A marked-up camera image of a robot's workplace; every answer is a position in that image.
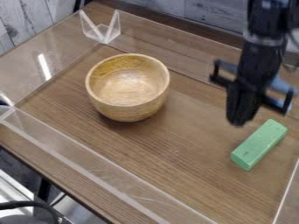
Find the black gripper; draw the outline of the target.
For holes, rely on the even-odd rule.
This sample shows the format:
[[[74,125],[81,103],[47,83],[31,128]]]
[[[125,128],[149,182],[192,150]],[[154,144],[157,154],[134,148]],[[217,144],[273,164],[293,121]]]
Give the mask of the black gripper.
[[[266,106],[286,114],[297,95],[296,88],[278,75],[286,46],[245,42],[238,64],[222,59],[214,62],[210,81],[228,90],[228,119],[245,126]]]

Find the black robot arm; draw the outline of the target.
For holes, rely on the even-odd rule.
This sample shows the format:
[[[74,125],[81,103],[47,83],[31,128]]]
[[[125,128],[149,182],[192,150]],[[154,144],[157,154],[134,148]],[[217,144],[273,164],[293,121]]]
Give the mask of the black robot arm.
[[[238,64],[214,62],[210,81],[228,90],[228,120],[245,126],[261,107],[281,114],[298,90],[280,77],[288,43],[299,28],[299,0],[248,0],[248,26]]]

